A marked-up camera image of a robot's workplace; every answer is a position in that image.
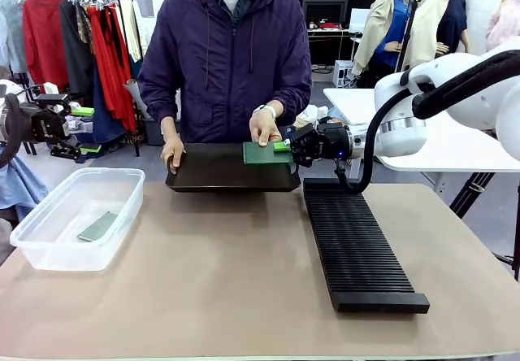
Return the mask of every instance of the hand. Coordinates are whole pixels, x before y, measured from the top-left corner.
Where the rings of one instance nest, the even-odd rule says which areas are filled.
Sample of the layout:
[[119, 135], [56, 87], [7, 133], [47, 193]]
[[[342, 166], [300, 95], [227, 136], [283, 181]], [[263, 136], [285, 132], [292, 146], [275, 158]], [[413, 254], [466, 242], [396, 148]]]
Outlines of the hand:
[[437, 43], [437, 54], [447, 54], [449, 52], [449, 48], [443, 44], [442, 42]]
[[161, 159], [167, 168], [170, 167], [168, 164], [168, 159], [173, 155], [173, 161], [171, 162], [171, 171], [175, 174], [177, 168], [180, 166], [180, 158], [182, 154], [185, 152], [184, 144], [180, 140], [180, 137], [177, 133], [170, 135], [169, 137], [164, 138], [166, 144], [162, 148]]
[[392, 41], [384, 46], [384, 50], [387, 52], [401, 52], [403, 45], [397, 41]]
[[255, 111], [249, 120], [251, 138], [261, 147], [267, 146], [269, 141], [281, 141], [282, 135], [276, 126], [273, 114], [268, 109]]

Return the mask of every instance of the beige table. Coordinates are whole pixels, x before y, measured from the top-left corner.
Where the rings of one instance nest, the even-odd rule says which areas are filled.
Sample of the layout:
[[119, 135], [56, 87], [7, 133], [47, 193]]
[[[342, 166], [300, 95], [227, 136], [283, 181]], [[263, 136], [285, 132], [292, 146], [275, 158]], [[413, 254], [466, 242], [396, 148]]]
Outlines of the beige table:
[[520, 350], [520, 288], [425, 186], [365, 193], [427, 315], [337, 315], [300, 193], [147, 185], [104, 272], [0, 268], [0, 354], [37, 359], [439, 359]]

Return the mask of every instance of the wristwatch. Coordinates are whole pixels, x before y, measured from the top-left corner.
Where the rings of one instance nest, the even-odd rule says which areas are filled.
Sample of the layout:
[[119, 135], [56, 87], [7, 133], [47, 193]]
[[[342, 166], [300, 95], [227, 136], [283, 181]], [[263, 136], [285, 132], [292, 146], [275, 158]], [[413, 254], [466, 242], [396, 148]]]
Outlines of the wristwatch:
[[274, 107], [270, 107], [269, 105], [260, 105], [253, 111], [253, 114], [262, 109], [267, 109], [268, 111], [270, 111], [273, 115], [273, 120], [276, 120], [276, 110]]

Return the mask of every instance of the black tray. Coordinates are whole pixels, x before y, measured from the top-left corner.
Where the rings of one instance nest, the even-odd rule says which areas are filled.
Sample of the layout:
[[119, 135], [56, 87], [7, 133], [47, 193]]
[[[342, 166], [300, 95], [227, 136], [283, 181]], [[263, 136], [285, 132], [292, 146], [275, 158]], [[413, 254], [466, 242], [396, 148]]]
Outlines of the black tray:
[[246, 165], [242, 144], [186, 144], [176, 175], [166, 185], [179, 193], [291, 192], [300, 186], [287, 164]]

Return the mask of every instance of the drawstring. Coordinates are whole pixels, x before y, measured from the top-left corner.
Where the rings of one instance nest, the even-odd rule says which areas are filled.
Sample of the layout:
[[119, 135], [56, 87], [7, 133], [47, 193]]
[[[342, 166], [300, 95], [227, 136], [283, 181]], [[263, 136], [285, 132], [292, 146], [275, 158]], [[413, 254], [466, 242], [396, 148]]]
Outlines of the drawstring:
[[251, 21], [251, 40], [249, 44], [249, 72], [254, 72], [254, 66], [253, 66], [253, 39], [254, 39], [254, 16], [252, 17]]
[[206, 89], [208, 88], [208, 82], [210, 78], [210, 11], [208, 7], [205, 5], [206, 9], [206, 19], [208, 23], [208, 37], [206, 41]]

